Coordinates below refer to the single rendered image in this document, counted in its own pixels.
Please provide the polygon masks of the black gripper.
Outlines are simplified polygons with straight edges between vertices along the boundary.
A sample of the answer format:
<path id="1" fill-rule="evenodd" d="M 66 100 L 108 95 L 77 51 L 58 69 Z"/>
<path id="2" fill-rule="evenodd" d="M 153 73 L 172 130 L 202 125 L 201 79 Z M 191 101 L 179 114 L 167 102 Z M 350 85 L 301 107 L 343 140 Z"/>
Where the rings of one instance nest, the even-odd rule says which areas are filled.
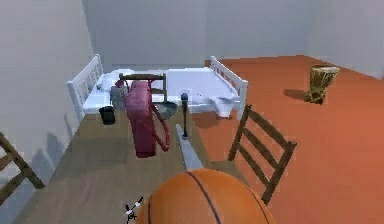
<path id="1" fill-rule="evenodd" d="M 136 207 L 139 207 L 141 205 L 141 203 L 143 202 L 144 198 L 143 197 L 140 197 L 139 200 L 137 200 L 133 207 L 132 208 L 129 208 L 128 205 L 125 206 L 125 209 L 126 209 L 126 214 L 127 215 L 127 222 L 130 222 L 130 221 L 135 221 L 137 216 L 136 214 L 133 212 L 133 210 L 136 208 Z"/>

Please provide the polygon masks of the orange basketball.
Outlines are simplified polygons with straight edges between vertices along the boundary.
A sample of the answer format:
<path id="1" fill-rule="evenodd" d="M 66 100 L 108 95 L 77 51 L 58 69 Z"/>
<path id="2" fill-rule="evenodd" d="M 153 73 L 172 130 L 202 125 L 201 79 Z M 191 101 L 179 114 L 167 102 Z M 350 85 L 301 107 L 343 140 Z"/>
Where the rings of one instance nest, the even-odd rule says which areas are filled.
<path id="1" fill-rule="evenodd" d="M 276 224 L 260 197 L 221 171 L 195 169 L 161 184 L 136 224 Z"/>

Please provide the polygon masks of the wooden dining table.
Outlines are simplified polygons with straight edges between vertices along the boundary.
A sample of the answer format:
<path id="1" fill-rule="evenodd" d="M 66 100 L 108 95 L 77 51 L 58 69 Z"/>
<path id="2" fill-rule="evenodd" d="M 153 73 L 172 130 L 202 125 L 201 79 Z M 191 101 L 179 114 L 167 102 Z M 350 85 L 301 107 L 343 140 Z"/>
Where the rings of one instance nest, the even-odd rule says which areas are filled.
<path id="1" fill-rule="evenodd" d="M 98 115 L 86 116 L 50 182 L 34 194 L 14 224 L 126 224 L 127 204 L 187 170 L 175 128 L 183 124 L 183 113 L 178 111 L 167 124 L 170 149 L 139 159 L 123 112 L 111 126 L 102 125 Z M 190 115 L 187 128 L 203 166 L 213 168 Z"/>

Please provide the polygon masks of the grey flat slab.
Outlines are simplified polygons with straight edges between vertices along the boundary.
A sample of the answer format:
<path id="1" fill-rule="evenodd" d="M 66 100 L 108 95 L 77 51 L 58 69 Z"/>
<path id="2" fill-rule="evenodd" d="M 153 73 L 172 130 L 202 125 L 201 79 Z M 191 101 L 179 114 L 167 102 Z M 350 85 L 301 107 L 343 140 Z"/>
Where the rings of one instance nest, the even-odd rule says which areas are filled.
<path id="1" fill-rule="evenodd" d="M 176 133 L 181 148 L 184 165 L 187 170 L 203 168 L 203 164 L 194 150 L 191 142 L 183 136 L 183 130 L 179 124 L 175 125 Z"/>

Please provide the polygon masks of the dark red bag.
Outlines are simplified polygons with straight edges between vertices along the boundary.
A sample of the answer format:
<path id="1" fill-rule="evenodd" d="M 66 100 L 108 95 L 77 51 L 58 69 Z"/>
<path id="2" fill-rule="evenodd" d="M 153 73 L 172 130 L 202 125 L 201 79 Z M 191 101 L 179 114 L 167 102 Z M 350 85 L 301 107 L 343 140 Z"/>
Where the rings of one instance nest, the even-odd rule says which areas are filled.
<path id="1" fill-rule="evenodd" d="M 149 158 L 156 155 L 156 147 L 167 152 L 170 147 L 168 125 L 152 102 L 152 91 L 148 81 L 133 81 L 125 101 L 126 114 L 130 121 L 131 131 L 138 158 Z M 157 134 L 153 116 L 161 122 L 165 139 Z"/>

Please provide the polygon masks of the black cup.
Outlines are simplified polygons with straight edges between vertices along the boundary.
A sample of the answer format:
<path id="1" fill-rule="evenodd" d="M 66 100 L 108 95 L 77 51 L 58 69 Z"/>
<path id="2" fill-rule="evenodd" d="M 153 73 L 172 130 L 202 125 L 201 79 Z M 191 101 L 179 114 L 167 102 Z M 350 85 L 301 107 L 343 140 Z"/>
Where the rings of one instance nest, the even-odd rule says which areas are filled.
<path id="1" fill-rule="evenodd" d="M 99 114 L 104 125 L 113 125 L 116 121 L 114 108 L 112 106 L 104 106 L 99 109 Z"/>

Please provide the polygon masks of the grey bowl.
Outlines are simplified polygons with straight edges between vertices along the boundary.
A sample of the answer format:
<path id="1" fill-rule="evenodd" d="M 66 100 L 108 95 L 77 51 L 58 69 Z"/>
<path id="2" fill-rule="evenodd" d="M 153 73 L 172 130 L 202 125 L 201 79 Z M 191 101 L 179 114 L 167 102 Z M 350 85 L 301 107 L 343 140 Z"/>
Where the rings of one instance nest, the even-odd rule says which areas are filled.
<path id="1" fill-rule="evenodd" d="M 170 119 L 176 113 L 178 108 L 176 103 L 169 101 L 155 102 L 154 106 L 164 120 Z"/>

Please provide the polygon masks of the black pepper mill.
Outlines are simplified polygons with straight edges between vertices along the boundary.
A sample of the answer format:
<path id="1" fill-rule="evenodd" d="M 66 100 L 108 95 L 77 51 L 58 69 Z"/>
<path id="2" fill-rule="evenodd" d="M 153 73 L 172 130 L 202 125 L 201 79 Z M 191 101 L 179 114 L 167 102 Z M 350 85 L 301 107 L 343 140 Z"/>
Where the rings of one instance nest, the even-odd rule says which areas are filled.
<path id="1" fill-rule="evenodd" d="M 182 134 L 182 138 L 184 140 L 187 140 L 188 139 L 188 132 L 187 132 L 188 94 L 186 92 L 181 94 L 181 102 L 182 102 L 182 109 L 183 109 L 183 134 Z"/>

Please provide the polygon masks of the grey box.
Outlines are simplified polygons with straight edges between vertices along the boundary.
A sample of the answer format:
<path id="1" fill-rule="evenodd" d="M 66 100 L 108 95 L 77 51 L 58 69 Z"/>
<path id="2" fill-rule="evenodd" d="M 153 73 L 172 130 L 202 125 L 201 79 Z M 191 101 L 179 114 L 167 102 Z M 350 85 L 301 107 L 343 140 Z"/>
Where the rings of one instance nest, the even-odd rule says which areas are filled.
<path id="1" fill-rule="evenodd" d="M 127 95 L 128 89 L 126 86 L 120 88 L 112 86 L 110 90 L 110 102 L 116 111 L 125 110 L 124 97 Z"/>

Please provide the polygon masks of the brown wooden slatted chair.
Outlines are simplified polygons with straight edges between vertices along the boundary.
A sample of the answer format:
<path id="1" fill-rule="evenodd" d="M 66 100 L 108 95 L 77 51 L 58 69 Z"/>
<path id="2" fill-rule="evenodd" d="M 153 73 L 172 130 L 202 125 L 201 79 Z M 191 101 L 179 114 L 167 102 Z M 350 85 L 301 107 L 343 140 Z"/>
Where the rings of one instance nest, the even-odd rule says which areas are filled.
<path id="1" fill-rule="evenodd" d="M 253 134 L 247 127 L 248 120 L 255 122 L 260 128 L 262 128 L 280 147 L 283 149 L 283 153 L 279 160 L 272 155 L 270 150 L 265 146 L 261 140 Z M 250 143 L 258 150 L 261 156 L 269 163 L 274 169 L 274 172 L 270 178 L 262 171 L 262 168 L 252 158 L 251 154 L 241 145 L 241 138 L 245 136 Z M 230 174 L 241 181 L 245 181 L 241 172 L 237 168 L 234 159 L 237 153 L 240 153 L 247 164 L 252 168 L 255 175 L 259 178 L 264 185 L 265 190 L 261 196 L 261 200 L 265 205 L 268 205 L 272 199 L 282 175 L 284 174 L 292 156 L 295 151 L 297 143 L 294 141 L 287 141 L 284 136 L 270 124 L 262 115 L 252 110 L 251 105 L 244 107 L 243 115 L 241 116 L 234 140 L 231 144 L 229 154 L 226 160 L 213 161 L 212 166 L 215 170 Z"/>
<path id="2" fill-rule="evenodd" d="M 19 168 L 19 173 L 0 188 L 0 206 L 4 204 L 25 179 L 27 179 L 35 189 L 45 187 L 42 180 L 1 132 L 0 148 L 5 152 L 5 155 L 0 158 L 0 171 L 3 171 L 11 162 Z"/>
<path id="3" fill-rule="evenodd" d="M 162 73 L 160 75 L 156 74 L 131 74 L 131 75 L 124 75 L 123 73 L 119 74 L 119 79 L 122 81 L 127 80 L 146 80 L 149 88 L 151 89 L 152 94 L 162 94 L 164 96 L 164 100 L 168 100 L 168 92 L 167 92 L 167 77 L 165 73 Z M 154 81 L 161 80 L 163 83 L 163 87 L 161 89 L 154 88 L 151 86 L 151 83 Z"/>

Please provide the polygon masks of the white pillow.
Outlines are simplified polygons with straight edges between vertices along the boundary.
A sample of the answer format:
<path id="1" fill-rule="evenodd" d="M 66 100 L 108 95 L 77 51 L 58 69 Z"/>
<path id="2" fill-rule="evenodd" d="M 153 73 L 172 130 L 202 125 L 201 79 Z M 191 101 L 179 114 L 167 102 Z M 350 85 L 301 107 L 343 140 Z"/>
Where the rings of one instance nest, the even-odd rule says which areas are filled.
<path id="1" fill-rule="evenodd" d="M 101 80 L 98 82 L 100 90 L 103 92 L 109 92 L 111 87 L 119 80 L 119 75 L 131 75 L 134 71 L 131 69 L 117 69 L 109 73 L 105 73 L 101 76 Z"/>

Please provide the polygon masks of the white bed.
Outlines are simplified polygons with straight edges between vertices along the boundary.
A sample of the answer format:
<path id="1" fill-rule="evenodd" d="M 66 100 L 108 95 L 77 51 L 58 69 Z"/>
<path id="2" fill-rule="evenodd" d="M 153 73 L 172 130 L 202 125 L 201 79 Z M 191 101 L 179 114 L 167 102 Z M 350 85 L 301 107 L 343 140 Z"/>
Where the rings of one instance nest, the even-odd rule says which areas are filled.
<path id="1" fill-rule="evenodd" d="M 236 111 L 241 118 L 246 101 L 248 82 L 216 58 L 211 59 L 209 67 L 175 68 L 154 70 L 153 74 L 166 74 L 168 101 L 180 103 L 181 94 L 188 94 L 188 106 L 192 113 L 216 112 L 228 117 Z M 110 106 L 110 91 L 100 90 L 98 82 L 105 74 L 101 57 L 95 55 L 82 71 L 67 82 L 72 104 L 79 119 L 87 114 L 97 114 L 99 109 Z M 152 87 L 161 89 L 161 80 L 154 81 Z M 163 101 L 162 94 L 153 94 L 155 102 Z"/>

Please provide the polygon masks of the brown yellow drum-shaped bin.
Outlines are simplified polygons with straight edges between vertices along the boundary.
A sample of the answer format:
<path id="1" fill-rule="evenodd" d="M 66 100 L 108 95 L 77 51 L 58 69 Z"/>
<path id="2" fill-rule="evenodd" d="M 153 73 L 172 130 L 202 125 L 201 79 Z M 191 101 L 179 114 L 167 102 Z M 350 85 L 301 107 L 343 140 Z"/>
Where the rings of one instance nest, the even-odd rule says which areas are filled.
<path id="1" fill-rule="evenodd" d="M 310 71 L 310 84 L 304 101 L 322 105 L 327 88 L 333 83 L 339 72 L 340 69 L 335 66 L 314 65 Z"/>

